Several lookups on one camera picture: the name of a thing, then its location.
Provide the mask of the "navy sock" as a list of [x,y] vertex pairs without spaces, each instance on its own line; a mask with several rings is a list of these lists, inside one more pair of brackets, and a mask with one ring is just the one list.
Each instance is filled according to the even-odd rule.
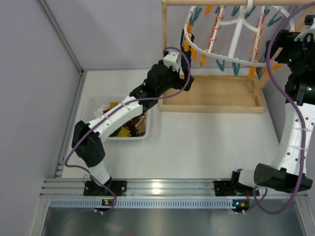
[[[186,46],[186,38],[184,36],[184,29],[182,29],[182,34],[181,34],[181,41],[180,41],[180,49],[181,51],[185,54],[185,56],[187,57],[188,61],[189,61],[189,65],[191,65],[191,46],[188,44],[188,50],[185,51],[185,46]],[[182,67],[182,71],[183,73],[186,75],[188,73],[188,64],[186,62],[186,60],[181,57],[181,67]]]

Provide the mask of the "white round clip hanger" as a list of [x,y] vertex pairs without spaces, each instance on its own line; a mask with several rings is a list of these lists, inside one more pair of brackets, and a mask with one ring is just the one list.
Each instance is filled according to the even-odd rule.
[[[189,44],[191,46],[191,59],[193,61],[196,61],[197,55],[201,54],[201,59],[199,62],[200,66],[203,66],[205,64],[206,58],[214,58],[220,71],[225,70],[225,63],[227,61],[231,62],[234,75],[239,74],[241,65],[246,65],[250,68],[249,77],[252,77],[257,68],[266,66],[266,63],[258,61],[258,54],[259,46],[261,44],[261,35],[263,33],[263,25],[267,15],[272,8],[276,10],[276,13],[267,24],[267,26],[270,27],[280,22],[281,20],[288,18],[290,16],[289,12],[285,10],[282,6],[262,6],[257,23],[254,26],[248,22],[248,18],[256,9],[256,6],[254,6],[253,4],[248,4],[246,6],[234,6],[231,14],[232,19],[228,21],[224,20],[223,13],[225,10],[225,6],[217,6],[215,10],[216,17],[212,27],[209,44],[205,49],[201,49],[194,43],[194,35],[192,34],[191,30],[200,14],[204,12],[205,15],[208,15],[213,8],[214,7],[212,5],[206,6],[204,10],[201,6],[197,5],[190,8],[183,28],[185,32],[184,36],[186,38],[185,51],[188,50]],[[228,48],[227,55],[216,54],[215,50],[213,49],[214,44],[218,39],[217,34],[223,26],[234,26],[233,35],[228,40],[230,46]],[[235,57],[240,38],[241,36],[245,35],[243,31],[244,28],[247,28],[250,32],[254,34],[252,49],[248,60]]]

